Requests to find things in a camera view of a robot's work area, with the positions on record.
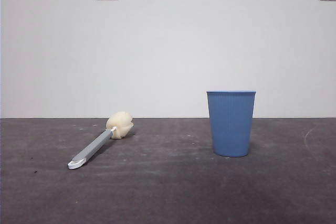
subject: ribbed cup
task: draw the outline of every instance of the ribbed cup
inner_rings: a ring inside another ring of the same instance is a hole
[[[255,91],[207,91],[214,152],[242,157],[248,153]]]

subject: cup rim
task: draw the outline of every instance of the cup rim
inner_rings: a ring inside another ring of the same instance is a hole
[[[209,90],[207,93],[256,93],[254,90]]]

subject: brush handle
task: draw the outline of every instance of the brush handle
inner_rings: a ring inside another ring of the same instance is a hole
[[[103,144],[106,143],[106,141],[112,137],[112,135],[113,132],[111,130],[104,131],[88,146],[86,146],[80,153],[78,153],[72,159],[72,161],[76,162],[84,158],[86,159],[86,161],[89,160],[90,157],[92,157],[94,153],[96,153],[97,150],[99,150],[103,146]]]

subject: sponge brush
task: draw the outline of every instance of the sponge brush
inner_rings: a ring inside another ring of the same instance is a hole
[[[117,127],[117,129],[113,131],[112,139],[122,139],[124,136],[126,136],[134,125],[131,122],[132,119],[133,117],[131,114],[125,111],[119,111],[111,115],[106,123],[106,129]]]

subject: wall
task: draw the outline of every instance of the wall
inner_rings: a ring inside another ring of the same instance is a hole
[[[336,116],[336,2],[2,0],[2,117]]]

